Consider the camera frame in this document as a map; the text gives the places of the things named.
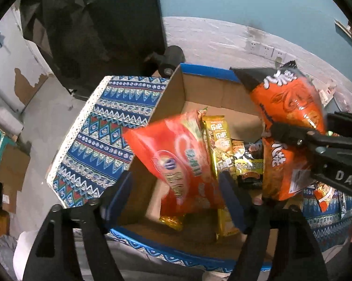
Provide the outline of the blue cardboard box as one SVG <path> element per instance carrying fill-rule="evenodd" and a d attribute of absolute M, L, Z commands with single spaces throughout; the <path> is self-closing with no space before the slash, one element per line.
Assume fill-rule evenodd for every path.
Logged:
<path fill-rule="evenodd" d="M 223 115 L 234 139 L 257 141 L 262 133 L 260 114 L 244 86 L 232 71 L 182 64 L 153 109 L 149 123 L 194 109 L 207 108 L 209 115 Z M 152 175 L 138 158 L 130 169 L 133 178 L 128 202 L 111 230 L 115 241 L 162 263 L 230 273 L 246 239 L 243 234 L 213 242 L 187 239 L 155 219 L 166 185 Z"/>

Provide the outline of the white wall socket strip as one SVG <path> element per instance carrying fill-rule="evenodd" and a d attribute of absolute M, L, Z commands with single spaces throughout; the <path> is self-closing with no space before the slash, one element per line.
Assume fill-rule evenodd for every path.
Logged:
<path fill-rule="evenodd" d="M 296 57 L 291 53 L 286 53 L 278 48 L 274 48 L 270 45 L 262 44 L 254 40 L 246 41 L 245 50 L 247 53 L 261 56 L 282 65 L 296 60 Z"/>

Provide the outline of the orange black snack bag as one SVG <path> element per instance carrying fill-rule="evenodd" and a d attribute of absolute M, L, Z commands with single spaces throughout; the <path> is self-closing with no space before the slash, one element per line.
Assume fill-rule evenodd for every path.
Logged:
<path fill-rule="evenodd" d="M 232 69 L 257 106 L 263 123 L 263 196 L 283 201 L 312 183 L 305 134 L 325 134 L 316 88 L 294 61 L 278 69 Z"/>

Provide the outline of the black yellow snack bag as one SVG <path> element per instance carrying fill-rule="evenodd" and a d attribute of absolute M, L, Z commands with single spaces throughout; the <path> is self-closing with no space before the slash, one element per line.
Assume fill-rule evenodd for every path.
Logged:
<path fill-rule="evenodd" d="M 262 140 L 248 142 L 232 139 L 236 174 L 246 185 L 259 185 L 263 179 L 264 148 Z"/>

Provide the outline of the black dark furniture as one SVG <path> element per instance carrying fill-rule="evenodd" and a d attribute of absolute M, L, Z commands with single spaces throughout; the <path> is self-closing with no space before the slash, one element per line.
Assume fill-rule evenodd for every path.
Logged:
<path fill-rule="evenodd" d="M 160 0 L 21 0 L 23 37 L 86 100 L 106 75 L 150 75 L 166 39 Z"/>

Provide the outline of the gold long snack package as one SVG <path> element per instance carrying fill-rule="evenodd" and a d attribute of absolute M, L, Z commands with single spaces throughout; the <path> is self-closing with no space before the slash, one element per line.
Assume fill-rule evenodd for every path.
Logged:
<path fill-rule="evenodd" d="M 234 180 L 237 178 L 235 159 L 227 121 L 223 115 L 205 115 L 202 117 L 205 128 L 206 142 L 211 157 L 212 171 L 219 179 L 222 171 L 229 171 Z M 234 226 L 228 208 L 224 206 L 217 211 L 217 237 L 236 235 L 239 230 Z"/>

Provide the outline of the orange green snack bag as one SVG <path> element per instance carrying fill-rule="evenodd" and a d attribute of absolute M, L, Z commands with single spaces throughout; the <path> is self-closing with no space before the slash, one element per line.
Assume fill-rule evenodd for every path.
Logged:
<path fill-rule="evenodd" d="M 313 192 L 321 212 L 327 211 L 331 200 L 333 199 L 335 189 L 327 184 L 319 182 Z"/>

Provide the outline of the green broad bean snack bag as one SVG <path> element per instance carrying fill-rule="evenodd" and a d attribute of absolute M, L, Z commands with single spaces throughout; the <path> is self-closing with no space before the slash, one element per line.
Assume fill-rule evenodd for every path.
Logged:
<path fill-rule="evenodd" d="M 166 225 L 178 232 L 181 232 L 184 226 L 185 215 L 170 215 L 170 211 L 167 209 L 161 208 L 159 222 L 162 225 Z"/>

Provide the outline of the red orange chip bag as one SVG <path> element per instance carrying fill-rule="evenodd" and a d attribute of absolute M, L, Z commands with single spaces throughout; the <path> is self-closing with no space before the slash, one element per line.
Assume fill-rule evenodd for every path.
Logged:
<path fill-rule="evenodd" d="M 193 110 L 123 133 L 147 170 L 169 186 L 161 200 L 162 216 L 183 216 L 224 206 L 203 139 L 201 122 L 205 113 Z"/>

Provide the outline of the blue patterned bed cloth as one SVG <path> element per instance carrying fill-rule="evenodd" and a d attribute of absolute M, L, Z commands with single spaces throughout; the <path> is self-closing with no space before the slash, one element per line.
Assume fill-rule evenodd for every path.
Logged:
<path fill-rule="evenodd" d="M 74 121 L 48 174 L 48 183 L 66 207 L 78 207 L 100 197 L 129 171 L 137 157 L 123 133 L 150 124 L 149 117 L 169 80 L 117 75 L 103 78 Z M 301 206 L 321 251 L 333 255 L 347 240 L 352 198 L 341 199 L 335 192 L 327 211 L 321 212 L 313 192 L 310 184 L 284 201 Z M 263 196 L 263 179 L 259 189 L 250 190 L 250 194 Z M 226 238 L 217 237 L 217 211 L 185 214 L 179 233 L 197 242 Z"/>

